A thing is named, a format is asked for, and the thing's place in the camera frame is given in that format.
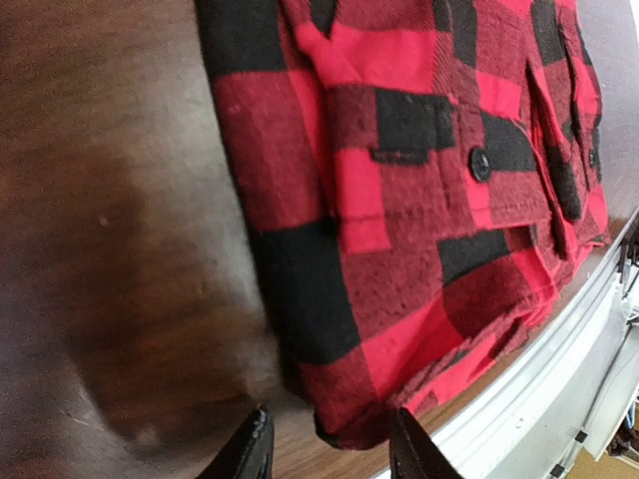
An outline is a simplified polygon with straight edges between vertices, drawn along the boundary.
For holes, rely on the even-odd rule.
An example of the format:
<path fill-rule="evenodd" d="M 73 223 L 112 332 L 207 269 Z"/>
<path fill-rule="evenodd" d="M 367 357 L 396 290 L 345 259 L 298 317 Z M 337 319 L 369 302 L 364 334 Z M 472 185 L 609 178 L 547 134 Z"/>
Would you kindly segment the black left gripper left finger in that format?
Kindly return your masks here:
<path fill-rule="evenodd" d="M 202 479 L 271 479 L 275 424 L 265 407 L 254 409 L 241 423 Z"/>

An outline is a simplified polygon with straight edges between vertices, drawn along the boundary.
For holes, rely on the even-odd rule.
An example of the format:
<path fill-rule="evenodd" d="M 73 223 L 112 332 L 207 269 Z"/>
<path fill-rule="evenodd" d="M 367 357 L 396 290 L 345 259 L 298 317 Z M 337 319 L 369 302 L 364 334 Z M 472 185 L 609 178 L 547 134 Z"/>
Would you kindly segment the red black plaid shirt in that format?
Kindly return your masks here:
<path fill-rule="evenodd" d="M 608 239 L 572 1 L 199 1 L 265 301 L 339 449 L 518 347 Z"/>

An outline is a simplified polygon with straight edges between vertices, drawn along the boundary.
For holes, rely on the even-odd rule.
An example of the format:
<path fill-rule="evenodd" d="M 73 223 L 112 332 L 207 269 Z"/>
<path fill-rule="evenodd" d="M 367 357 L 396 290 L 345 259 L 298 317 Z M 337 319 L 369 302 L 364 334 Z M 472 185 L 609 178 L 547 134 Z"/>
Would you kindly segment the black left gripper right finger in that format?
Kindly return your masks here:
<path fill-rule="evenodd" d="M 389 469 L 393 479 L 459 479 L 426 431 L 405 408 L 390 416 Z"/>

